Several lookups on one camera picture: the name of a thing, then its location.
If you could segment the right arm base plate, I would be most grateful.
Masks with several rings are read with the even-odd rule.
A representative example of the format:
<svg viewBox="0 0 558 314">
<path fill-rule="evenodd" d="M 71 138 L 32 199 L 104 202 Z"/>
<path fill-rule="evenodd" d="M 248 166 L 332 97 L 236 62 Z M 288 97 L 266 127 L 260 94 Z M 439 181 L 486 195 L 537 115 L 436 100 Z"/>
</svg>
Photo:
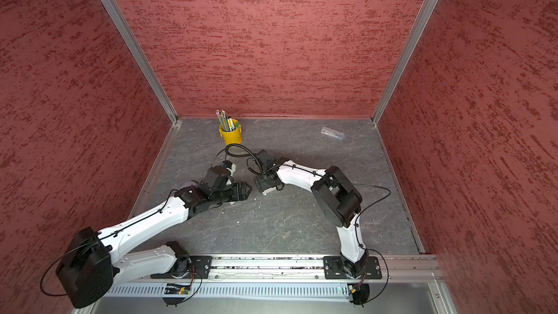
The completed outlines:
<svg viewBox="0 0 558 314">
<path fill-rule="evenodd" d="M 326 256 L 323 258 L 326 279 L 383 279 L 382 270 L 377 257 L 364 257 L 352 263 L 344 257 Z"/>
</svg>

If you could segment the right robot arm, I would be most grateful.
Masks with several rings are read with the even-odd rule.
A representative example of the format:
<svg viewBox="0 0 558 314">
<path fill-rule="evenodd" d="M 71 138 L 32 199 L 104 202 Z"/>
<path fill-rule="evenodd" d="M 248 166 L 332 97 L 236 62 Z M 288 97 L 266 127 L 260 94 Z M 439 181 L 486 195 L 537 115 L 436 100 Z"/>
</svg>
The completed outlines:
<svg viewBox="0 0 558 314">
<path fill-rule="evenodd" d="M 260 170 L 254 178 L 260 193 L 293 185 L 313 194 L 326 219 L 337 228 L 343 271 L 353 279 L 363 276 L 369 259 L 360 230 L 363 197 L 340 168 L 305 167 L 287 158 L 277 160 L 264 150 L 254 161 Z"/>
</svg>

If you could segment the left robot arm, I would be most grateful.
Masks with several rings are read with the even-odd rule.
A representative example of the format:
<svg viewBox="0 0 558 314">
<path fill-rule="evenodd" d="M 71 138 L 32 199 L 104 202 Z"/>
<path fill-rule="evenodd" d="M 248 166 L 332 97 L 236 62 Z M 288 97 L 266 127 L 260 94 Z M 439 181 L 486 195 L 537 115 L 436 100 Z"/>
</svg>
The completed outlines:
<svg viewBox="0 0 558 314">
<path fill-rule="evenodd" d="M 171 190 L 163 203 L 147 212 L 100 231 L 79 231 L 55 270 L 74 308 L 88 307 L 113 287 L 147 276 L 193 279 L 196 267 L 178 242 L 147 251 L 135 248 L 209 209 L 247 200 L 252 187 L 234 180 L 234 171 L 235 165 L 226 161 L 210 168 L 202 181 Z"/>
</svg>

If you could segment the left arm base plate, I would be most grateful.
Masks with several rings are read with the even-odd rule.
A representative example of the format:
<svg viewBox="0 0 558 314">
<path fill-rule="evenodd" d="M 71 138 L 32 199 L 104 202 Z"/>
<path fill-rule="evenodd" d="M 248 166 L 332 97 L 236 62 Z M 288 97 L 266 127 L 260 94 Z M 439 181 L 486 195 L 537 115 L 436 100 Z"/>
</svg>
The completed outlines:
<svg viewBox="0 0 558 314">
<path fill-rule="evenodd" d="M 152 279 L 192 279 L 198 277 L 207 279 L 212 267 L 213 257 L 209 255 L 190 255 L 189 257 L 179 257 L 165 273 L 151 275 Z"/>
</svg>

